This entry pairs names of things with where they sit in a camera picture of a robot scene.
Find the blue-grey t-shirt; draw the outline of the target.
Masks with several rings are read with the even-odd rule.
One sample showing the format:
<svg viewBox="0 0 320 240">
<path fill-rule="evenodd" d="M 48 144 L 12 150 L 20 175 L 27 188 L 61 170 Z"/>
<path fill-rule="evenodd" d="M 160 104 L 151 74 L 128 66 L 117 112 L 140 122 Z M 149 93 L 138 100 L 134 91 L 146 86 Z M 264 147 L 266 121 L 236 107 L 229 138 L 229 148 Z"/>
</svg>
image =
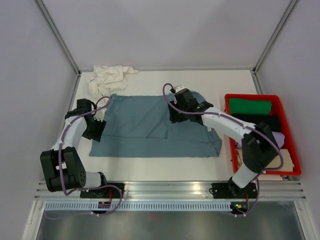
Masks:
<svg viewBox="0 0 320 240">
<path fill-rule="evenodd" d="M 218 157 L 222 140 L 190 120 L 172 123 L 163 96 L 113 94 L 105 112 L 100 142 L 93 141 L 91 157 L 210 158 Z"/>
</svg>

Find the cream white t-shirt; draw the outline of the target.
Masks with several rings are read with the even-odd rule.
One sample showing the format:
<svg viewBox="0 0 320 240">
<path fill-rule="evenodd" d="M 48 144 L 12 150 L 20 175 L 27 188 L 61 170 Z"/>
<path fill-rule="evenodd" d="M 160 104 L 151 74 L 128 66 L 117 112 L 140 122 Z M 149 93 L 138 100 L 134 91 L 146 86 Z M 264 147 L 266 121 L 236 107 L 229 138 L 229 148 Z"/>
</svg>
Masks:
<svg viewBox="0 0 320 240">
<path fill-rule="evenodd" d="M 94 66 L 93 77 L 87 82 L 92 97 L 110 97 L 128 86 L 127 75 L 138 74 L 132 66 Z"/>
</svg>

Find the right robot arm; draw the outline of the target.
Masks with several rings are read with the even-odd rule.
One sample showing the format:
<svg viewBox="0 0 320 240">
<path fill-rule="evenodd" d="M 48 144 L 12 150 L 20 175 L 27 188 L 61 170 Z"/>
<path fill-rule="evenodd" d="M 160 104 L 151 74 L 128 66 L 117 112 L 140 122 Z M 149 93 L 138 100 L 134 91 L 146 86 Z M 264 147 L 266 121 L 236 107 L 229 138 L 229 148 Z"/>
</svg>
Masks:
<svg viewBox="0 0 320 240">
<path fill-rule="evenodd" d="M 171 87 L 173 100 L 168 100 L 172 122 L 191 121 L 217 130 L 241 145 L 242 164 L 228 181 L 228 192 L 241 197 L 247 185 L 256 179 L 278 156 L 280 148 L 270 127 L 240 120 L 219 110 L 213 104 L 198 102 L 192 92 L 183 86 Z"/>
</svg>

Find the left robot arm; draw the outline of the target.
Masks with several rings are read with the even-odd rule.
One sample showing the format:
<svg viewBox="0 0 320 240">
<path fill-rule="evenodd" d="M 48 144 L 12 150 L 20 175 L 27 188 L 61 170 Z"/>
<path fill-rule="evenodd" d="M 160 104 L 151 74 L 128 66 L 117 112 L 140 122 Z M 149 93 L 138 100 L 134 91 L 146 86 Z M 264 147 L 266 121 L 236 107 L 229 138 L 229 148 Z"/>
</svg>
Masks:
<svg viewBox="0 0 320 240">
<path fill-rule="evenodd" d="M 57 142 L 50 150 L 41 153 L 40 163 L 50 192 L 63 192 L 68 196 L 76 190 L 91 190 L 98 198 L 108 195 L 109 185 L 105 175 L 86 171 L 77 151 L 82 138 L 96 142 L 101 140 L 107 123 L 95 119 L 95 115 L 107 108 L 110 98 L 101 97 L 98 102 L 102 100 L 107 100 L 107 103 L 98 107 L 98 103 L 89 99 L 78 99 L 76 108 L 64 117 L 64 127 Z"/>
</svg>

